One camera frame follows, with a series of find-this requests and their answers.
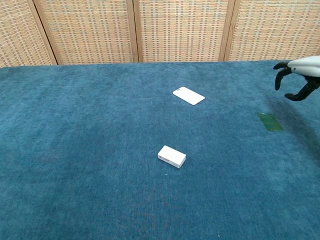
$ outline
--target white rectangular object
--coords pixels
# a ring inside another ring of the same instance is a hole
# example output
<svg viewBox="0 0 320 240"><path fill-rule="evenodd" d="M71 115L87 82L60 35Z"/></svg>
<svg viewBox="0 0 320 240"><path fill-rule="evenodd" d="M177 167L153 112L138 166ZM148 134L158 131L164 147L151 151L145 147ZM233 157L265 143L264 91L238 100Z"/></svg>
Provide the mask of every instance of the white rectangular object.
<svg viewBox="0 0 320 240"><path fill-rule="evenodd" d="M187 103L189 103L191 105L196 105L197 103L199 103L203 99L205 99L204 96L186 88L185 86L178 88L177 90L173 91L172 93L175 96L177 96L178 98L185 100Z"/></svg>
<svg viewBox="0 0 320 240"><path fill-rule="evenodd" d="M182 164L184 164L186 156L187 155L185 155L184 153L179 152L166 145L163 146L163 148L158 153L159 159L175 166L178 169L181 168Z"/></svg>

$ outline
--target white card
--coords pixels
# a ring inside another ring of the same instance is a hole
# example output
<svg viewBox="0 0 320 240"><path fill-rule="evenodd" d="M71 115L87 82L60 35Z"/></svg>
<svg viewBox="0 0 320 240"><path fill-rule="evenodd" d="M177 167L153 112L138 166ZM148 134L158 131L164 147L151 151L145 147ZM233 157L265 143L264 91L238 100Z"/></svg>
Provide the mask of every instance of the white card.
<svg viewBox="0 0 320 240"><path fill-rule="evenodd" d="M196 105L197 103L205 99L204 96L186 88L185 86L182 86L177 90L173 91L173 94L192 105Z"/></svg>

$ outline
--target blue felt surface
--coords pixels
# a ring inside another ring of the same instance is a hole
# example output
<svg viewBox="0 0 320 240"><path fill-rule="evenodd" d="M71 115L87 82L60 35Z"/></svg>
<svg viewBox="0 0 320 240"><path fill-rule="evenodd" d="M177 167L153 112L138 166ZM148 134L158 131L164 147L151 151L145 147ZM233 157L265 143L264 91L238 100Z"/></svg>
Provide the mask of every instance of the blue felt surface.
<svg viewBox="0 0 320 240"><path fill-rule="evenodd" d="M276 63L1 68L0 239L319 239L320 93Z"/></svg>

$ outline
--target wooden frame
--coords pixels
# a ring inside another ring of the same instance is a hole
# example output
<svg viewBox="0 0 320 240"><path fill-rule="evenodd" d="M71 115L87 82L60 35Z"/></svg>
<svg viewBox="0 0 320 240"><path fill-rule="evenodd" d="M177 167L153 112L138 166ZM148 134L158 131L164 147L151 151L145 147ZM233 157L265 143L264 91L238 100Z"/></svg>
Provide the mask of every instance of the wooden frame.
<svg viewBox="0 0 320 240"><path fill-rule="evenodd" d="M234 12L235 1L236 0L229 0L228 1L228 7L227 7L227 11L226 11L225 23L224 23L224 28L223 28L222 40L221 40L220 53L219 53L219 58L218 58L218 61L220 61L220 62L225 60L225 52L226 52L226 48L227 48L229 30L230 30L231 20L232 20L232 16L233 16L233 12Z"/></svg>
<svg viewBox="0 0 320 240"><path fill-rule="evenodd" d="M51 33L50 27L49 27L48 22L46 20L46 16L45 16L45 13L43 12L40 0L33 0L33 1L34 1L34 5L38 11L39 17L42 20L42 25L43 25L44 31L47 35L47 38L48 38L49 42L51 43L51 47L54 52L57 63L59 65L62 65L63 64L62 57L61 57L60 52L57 48L57 45L54 41L54 37ZM131 51L132 51L132 61L139 62L133 0L126 0L125 3L127 6L128 27L129 27L129 33L130 33L130 45L131 45Z"/></svg>
<svg viewBox="0 0 320 240"><path fill-rule="evenodd" d="M135 19L135 34L137 41L137 53L139 62L144 61L143 44L142 44L142 30L141 30L141 19L140 19L140 8L139 0L133 0L134 19Z"/></svg>
<svg viewBox="0 0 320 240"><path fill-rule="evenodd" d="M239 12L240 3L241 3L241 0L230 0L230 1L231 2L234 1L234 3L233 3L233 7L232 7L231 17L229 16L230 25L229 25L229 28L228 28L228 34L227 34L227 40L226 40L226 43L225 43L225 49L223 51L223 61L228 61L229 60L232 40L233 40L235 28L236 28L238 12Z"/></svg>
<svg viewBox="0 0 320 240"><path fill-rule="evenodd" d="M132 58L133 62L139 62L139 54L138 54L138 45L137 45L137 25L135 20L135 9L133 0L126 0L127 13L128 13L128 21L129 21L129 31L130 31L130 40L131 40L131 48L132 48Z"/></svg>
<svg viewBox="0 0 320 240"><path fill-rule="evenodd" d="M43 25L44 31L48 37L49 42L51 43L51 47L52 47L53 53L55 55L55 59L57 61L57 64L61 65L63 62L62 62L61 56L59 54L58 48L55 44L54 37L51 34L48 22L46 21L46 16L45 16L44 12L42 11L41 4L40 4L39 0L33 0L33 2L36 7L36 10L38 11L39 17L42 20L42 25Z"/></svg>
<svg viewBox="0 0 320 240"><path fill-rule="evenodd" d="M31 13L33 15L33 18L34 18L34 20L36 22L36 25L37 25L37 27L39 29L40 35L42 37L43 43L45 45L45 48L46 48L46 50L47 50L47 52L49 54L50 60L52 61L52 63L54 65L57 65L58 63L57 63L57 60L56 60L56 57L55 57L55 53L53 52L52 47L50 45L51 39L47 38L46 32L45 32L45 30L43 28L42 22L41 22L40 17L39 17L39 15L37 13L37 9L36 9L36 7L34 5L34 2L33 2L33 0L27 0L27 3L29 5L30 11L31 11Z"/></svg>

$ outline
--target white robot body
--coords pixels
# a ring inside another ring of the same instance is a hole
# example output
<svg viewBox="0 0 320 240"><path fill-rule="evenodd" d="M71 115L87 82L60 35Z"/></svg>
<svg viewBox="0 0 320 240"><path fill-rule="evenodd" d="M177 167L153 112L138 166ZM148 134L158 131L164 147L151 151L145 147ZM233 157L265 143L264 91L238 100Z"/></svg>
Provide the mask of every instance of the white robot body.
<svg viewBox="0 0 320 240"><path fill-rule="evenodd" d="M288 62L287 65L295 74L320 77L320 56L309 56Z"/></svg>

